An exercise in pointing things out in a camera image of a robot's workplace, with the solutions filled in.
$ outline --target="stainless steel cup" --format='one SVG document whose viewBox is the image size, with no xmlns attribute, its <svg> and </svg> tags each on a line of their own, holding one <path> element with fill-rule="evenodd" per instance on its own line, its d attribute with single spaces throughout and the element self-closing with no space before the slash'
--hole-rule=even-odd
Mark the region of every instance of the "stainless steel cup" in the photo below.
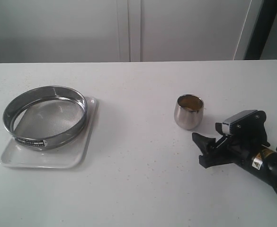
<svg viewBox="0 0 277 227">
<path fill-rule="evenodd" d="M 204 115 L 204 101 L 195 95 L 183 95 L 177 99 L 174 119 L 176 124 L 186 130 L 198 126 Z"/>
</svg>

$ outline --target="black tool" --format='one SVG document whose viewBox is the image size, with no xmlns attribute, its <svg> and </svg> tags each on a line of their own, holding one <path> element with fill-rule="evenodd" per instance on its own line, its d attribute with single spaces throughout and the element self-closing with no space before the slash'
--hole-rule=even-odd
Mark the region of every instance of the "black tool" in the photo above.
<svg viewBox="0 0 277 227">
<path fill-rule="evenodd" d="M 208 168 L 235 163 L 271 185 L 277 193 L 277 151 L 268 148 L 266 118 L 264 111 L 246 110 L 223 123 L 216 123 L 216 131 L 222 135 L 217 142 L 192 133 L 193 141 L 203 154 L 199 156 L 200 165 Z"/>
</svg>

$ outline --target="sieve mesh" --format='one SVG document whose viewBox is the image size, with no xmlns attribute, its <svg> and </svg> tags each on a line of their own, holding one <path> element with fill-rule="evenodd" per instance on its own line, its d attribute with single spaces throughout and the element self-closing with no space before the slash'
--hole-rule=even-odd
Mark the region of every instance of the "sieve mesh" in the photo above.
<svg viewBox="0 0 277 227">
<path fill-rule="evenodd" d="M 15 120 L 13 128 L 20 137 L 46 138 L 70 129 L 83 114 L 83 109 L 73 102 L 45 101 L 23 111 Z"/>
</svg>

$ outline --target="white cabinet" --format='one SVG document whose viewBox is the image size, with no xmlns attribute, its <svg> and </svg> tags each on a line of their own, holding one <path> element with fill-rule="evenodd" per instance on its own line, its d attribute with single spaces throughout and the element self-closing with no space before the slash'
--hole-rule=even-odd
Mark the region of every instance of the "white cabinet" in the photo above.
<svg viewBox="0 0 277 227">
<path fill-rule="evenodd" d="M 127 0 L 0 0 L 0 62 L 129 61 Z"/>
<path fill-rule="evenodd" d="M 0 0 L 0 62 L 243 59 L 262 0 Z"/>
</svg>

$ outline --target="white table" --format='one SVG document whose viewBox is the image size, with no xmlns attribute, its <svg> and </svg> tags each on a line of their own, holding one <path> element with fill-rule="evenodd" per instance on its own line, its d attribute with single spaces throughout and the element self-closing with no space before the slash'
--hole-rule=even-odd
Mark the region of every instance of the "white table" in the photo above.
<svg viewBox="0 0 277 227">
<path fill-rule="evenodd" d="M 70 170 L 0 166 L 0 227 L 277 226 L 271 187 L 234 164 L 204 169 L 191 132 L 173 119 L 178 96 L 205 102 L 196 130 L 246 109 L 267 113 L 277 145 L 277 61 L 0 64 L 1 117 L 17 95 L 72 87 L 99 100 L 83 163 Z"/>
</svg>

